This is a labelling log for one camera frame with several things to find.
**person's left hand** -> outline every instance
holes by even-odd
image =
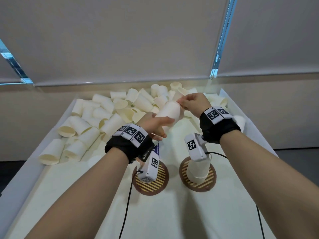
[[[166,138],[162,126],[168,126],[172,124],[175,119],[170,117],[155,117],[156,114],[153,112],[147,112],[137,123],[136,125],[143,128],[148,132],[149,136],[157,141],[162,141],[162,138]]]

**forearm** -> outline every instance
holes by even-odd
[[[50,207],[30,231],[30,238],[94,238],[128,165],[112,148]]]
[[[220,144],[278,239],[318,236],[316,185],[237,130]]]

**black cable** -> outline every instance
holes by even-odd
[[[256,205],[257,207],[257,212],[258,212],[258,217],[259,217],[259,223],[260,223],[260,228],[261,228],[261,233],[263,235],[263,239],[265,239],[265,235],[264,235],[264,230],[263,230],[263,225],[261,223],[261,218],[260,218],[260,213],[259,213],[259,209],[258,209],[258,206]]]
[[[121,233],[120,233],[119,239],[121,238],[122,232],[123,232],[123,229],[124,229],[124,225],[125,225],[125,221],[126,221],[126,216],[127,216],[127,211],[129,210],[129,203],[130,203],[130,197],[131,197],[131,192],[132,192],[133,179],[134,179],[134,176],[137,174],[137,172],[143,173],[143,171],[138,170],[138,171],[135,172],[135,174],[134,174],[133,177],[132,177],[132,182],[131,182],[131,187],[130,187],[130,192],[129,192],[129,198],[127,199],[125,217],[124,217],[124,221],[123,221],[123,225],[122,225],[122,229],[121,229]]]
[[[206,152],[205,154],[218,154],[220,156],[223,156],[224,158],[227,158],[225,155],[222,155],[222,154],[219,154],[219,153],[216,153],[216,152]]]

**roller blind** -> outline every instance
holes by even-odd
[[[10,64],[0,55],[0,84],[4,83],[19,83],[21,82],[20,77],[10,67]]]
[[[319,72],[319,0],[237,0],[217,76]]]
[[[0,33],[37,86],[208,78],[227,3],[1,0]]]

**striped coaster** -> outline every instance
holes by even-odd
[[[216,171],[213,165],[210,165],[209,173],[205,181],[201,184],[195,184],[191,182],[186,175],[186,170],[187,170],[189,161],[190,161],[190,157],[187,157],[181,162],[181,165],[180,165],[179,174],[183,184],[187,188],[195,192],[206,192],[211,190],[216,183]]]
[[[132,176],[136,173],[136,167],[133,171]],[[157,178],[155,181],[150,183],[144,183],[138,179],[138,175],[136,174],[133,177],[133,185],[135,189],[140,192],[142,195],[156,195],[160,193],[163,189],[165,189],[169,179],[168,169],[162,161],[159,162],[159,170],[157,173]]]

